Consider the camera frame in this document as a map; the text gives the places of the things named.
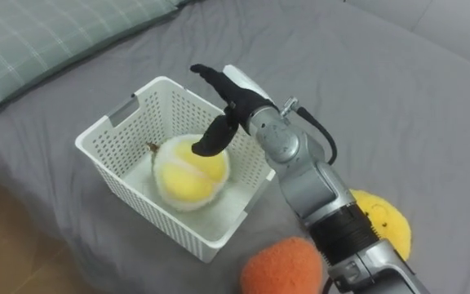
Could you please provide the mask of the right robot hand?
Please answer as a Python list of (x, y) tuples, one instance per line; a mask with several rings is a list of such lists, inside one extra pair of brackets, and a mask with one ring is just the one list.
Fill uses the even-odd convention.
[(195, 64), (190, 70), (199, 74), (217, 91), (222, 100), (227, 103), (224, 113), (217, 116), (206, 129), (202, 138), (192, 145), (192, 151), (202, 157), (212, 157), (228, 147), (236, 135), (238, 127), (242, 126), (246, 133), (251, 115), (263, 107), (278, 107), (270, 100), (255, 91), (239, 87), (225, 73), (209, 66)]

